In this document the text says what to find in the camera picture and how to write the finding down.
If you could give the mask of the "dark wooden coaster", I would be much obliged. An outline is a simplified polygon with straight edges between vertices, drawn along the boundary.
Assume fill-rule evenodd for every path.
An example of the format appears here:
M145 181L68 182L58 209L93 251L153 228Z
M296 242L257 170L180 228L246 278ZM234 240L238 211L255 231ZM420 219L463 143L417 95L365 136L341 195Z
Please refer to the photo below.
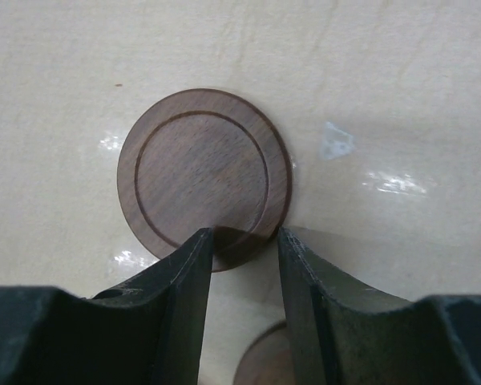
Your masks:
M233 380L237 385L295 384L289 331L279 322L258 336L242 356Z
M216 272L244 264L289 212L293 170L274 123L238 95L194 88L151 106L127 134L117 190L139 242L165 258L213 231Z

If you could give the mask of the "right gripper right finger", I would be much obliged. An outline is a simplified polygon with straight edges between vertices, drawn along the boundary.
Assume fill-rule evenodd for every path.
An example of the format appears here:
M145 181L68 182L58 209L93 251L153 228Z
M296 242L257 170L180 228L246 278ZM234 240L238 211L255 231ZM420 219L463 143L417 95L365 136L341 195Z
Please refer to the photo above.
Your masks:
M288 229L278 261L299 384L481 384L481 295L409 302L319 257Z

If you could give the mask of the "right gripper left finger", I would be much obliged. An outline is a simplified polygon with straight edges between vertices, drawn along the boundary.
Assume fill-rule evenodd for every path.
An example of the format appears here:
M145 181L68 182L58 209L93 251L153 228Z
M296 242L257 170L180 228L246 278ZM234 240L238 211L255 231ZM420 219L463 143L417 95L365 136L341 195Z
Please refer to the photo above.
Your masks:
M0 384L195 384L213 233L93 298L0 286Z

